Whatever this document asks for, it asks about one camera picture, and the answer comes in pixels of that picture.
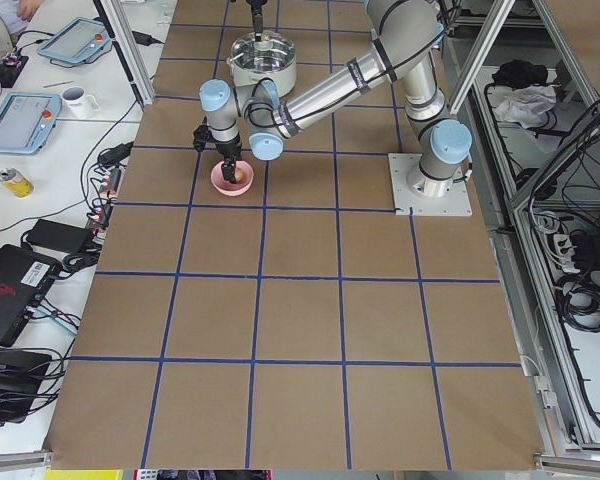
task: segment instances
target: yellow can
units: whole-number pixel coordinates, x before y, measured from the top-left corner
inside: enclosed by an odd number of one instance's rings
[[[33,192],[33,184],[24,178],[15,168],[0,170],[0,183],[7,187],[16,197],[26,197]]]

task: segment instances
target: white mug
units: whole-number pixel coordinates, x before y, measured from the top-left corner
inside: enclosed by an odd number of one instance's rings
[[[96,97],[85,93],[82,87],[69,87],[63,90],[62,101],[80,119],[90,118],[100,110]]]

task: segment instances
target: metal mounting plate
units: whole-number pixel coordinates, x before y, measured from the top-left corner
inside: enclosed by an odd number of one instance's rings
[[[451,190],[442,198],[426,198],[416,195],[407,186],[407,173],[413,165],[420,161],[419,154],[390,153],[389,168],[391,186],[393,187],[393,203],[397,215],[423,217],[470,217],[471,204],[464,182],[454,183]],[[458,168],[455,177],[462,172]]]

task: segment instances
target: pink bowl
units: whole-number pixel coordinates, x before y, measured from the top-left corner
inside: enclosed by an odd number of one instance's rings
[[[237,197],[249,190],[253,183],[253,168],[247,162],[242,160],[236,162],[236,170],[242,170],[244,178],[238,183],[227,182],[222,177],[222,162],[218,162],[211,170],[211,183],[216,190],[228,197]]]

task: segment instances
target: electronic device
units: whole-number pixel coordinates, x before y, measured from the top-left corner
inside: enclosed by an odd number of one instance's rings
[[[51,356],[0,349],[0,426],[27,418]]]
[[[29,321],[28,307],[40,304],[61,271],[54,258],[15,245],[0,247],[0,345],[13,345]]]
[[[0,106],[0,153],[36,153],[49,138],[60,110],[59,95],[9,93]]]
[[[10,54],[0,61],[0,87],[12,88],[29,61],[26,55]]]
[[[61,63],[91,63],[111,44],[102,22],[78,17],[42,43],[38,54]]]
[[[34,247],[57,252],[78,253],[93,241],[93,232],[86,228],[39,219],[27,234],[26,242]]]

